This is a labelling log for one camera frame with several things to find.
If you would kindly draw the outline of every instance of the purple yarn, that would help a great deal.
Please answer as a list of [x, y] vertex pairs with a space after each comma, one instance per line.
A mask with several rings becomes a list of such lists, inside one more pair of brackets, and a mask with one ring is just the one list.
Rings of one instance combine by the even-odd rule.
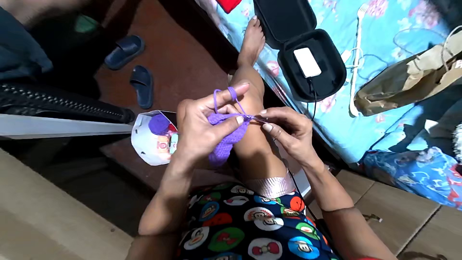
[[148, 123], [149, 130], [155, 135], [165, 134], [170, 125], [170, 121], [163, 115], [157, 114]]
[[[236, 101], [239, 107], [241, 108], [242, 112], [244, 112], [244, 109], [242, 108], [241, 104], [237, 100], [237, 94], [236, 94], [236, 91], [234, 91], [234, 88], [228, 87], [228, 90], [231, 93], [232, 100]], [[218, 108], [217, 108], [217, 92], [218, 91], [221, 91], [221, 90], [215, 89], [215, 91], [213, 92], [213, 100], [215, 102], [215, 113], [212, 113], [207, 118], [209, 123], [212, 125], [221, 124], [226, 119], [230, 117], [235, 117], [235, 116], [243, 116], [244, 122], [242, 123], [241, 126], [238, 127], [238, 129], [236, 129], [234, 132], [230, 133], [225, 138], [223, 138], [223, 140], [217, 145], [217, 147], [215, 147], [213, 152], [208, 156], [210, 164], [214, 167], [222, 166], [228, 160], [233, 144], [237, 143], [238, 141], [242, 139], [242, 137], [244, 137], [244, 134], [247, 131], [247, 127], [249, 126], [250, 121], [254, 118], [251, 115], [245, 114], [245, 112], [244, 114], [226, 114], [226, 115], [219, 114]]]

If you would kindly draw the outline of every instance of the navy slide sandal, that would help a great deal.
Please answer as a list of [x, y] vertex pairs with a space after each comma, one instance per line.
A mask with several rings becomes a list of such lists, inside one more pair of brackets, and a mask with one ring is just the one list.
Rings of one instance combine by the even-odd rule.
[[117, 47], [104, 59], [104, 63], [112, 70], [121, 69], [144, 51], [145, 43], [137, 35], [127, 36], [117, 41]]
[[133, 69], [130, 84], [136, 89], [136, 98], [142, 109], [149, 109], [154, 100], [151, 72], [143, 66], [137, 65]]

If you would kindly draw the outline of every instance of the white power bank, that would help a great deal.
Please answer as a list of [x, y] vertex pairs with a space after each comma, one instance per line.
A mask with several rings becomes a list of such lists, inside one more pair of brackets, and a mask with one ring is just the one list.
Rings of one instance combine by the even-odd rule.
[[298, 65], [302, 69], [303, 76], [305, 78], [318, 76], [321, 74], [321, 69], [319, 68], [313, 54], [310, 49], [303, 48], [293, 51], [295, 59], [297, 60]]

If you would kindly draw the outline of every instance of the hand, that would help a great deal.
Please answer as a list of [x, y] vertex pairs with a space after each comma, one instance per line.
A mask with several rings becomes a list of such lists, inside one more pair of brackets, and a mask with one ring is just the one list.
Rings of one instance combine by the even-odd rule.
[[[249, 84], [234, 86], [237, 96], [242, 96], [249, 90]], [[231, 94], [228, 90], [217, 93], [218, 113], [238, 113], [231, 104]], [[242, 125], [242, 116], [231, 117], [218, 125], [211, 125], [207, 117], [214, 113], [213, 95], [198, 100], [184, 100], [185, 116], [181, 125], [180, 139], [174, 157], [182, 157], [181, 160], [198, 160], [208, 156], [220, 141]]]
[[273, 107], [260, 112], [275, 124], [264, 124], [263, 129], [278, 140], [287, 153], [309, 170], [320, 170], [324, 163], [316, 154], [312, 144], [313, 123], [305, 115], [289, 107]]

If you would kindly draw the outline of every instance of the brown paper bag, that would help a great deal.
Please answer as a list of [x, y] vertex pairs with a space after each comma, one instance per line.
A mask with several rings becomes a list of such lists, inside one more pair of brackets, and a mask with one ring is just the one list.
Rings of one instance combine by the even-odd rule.
[[356, 93], [358, 111], [371, 116], [421, 101], [462, 77], [462, 31], [448, 39], [443, 58], [442, 49], [436, 45], [386, 68]]

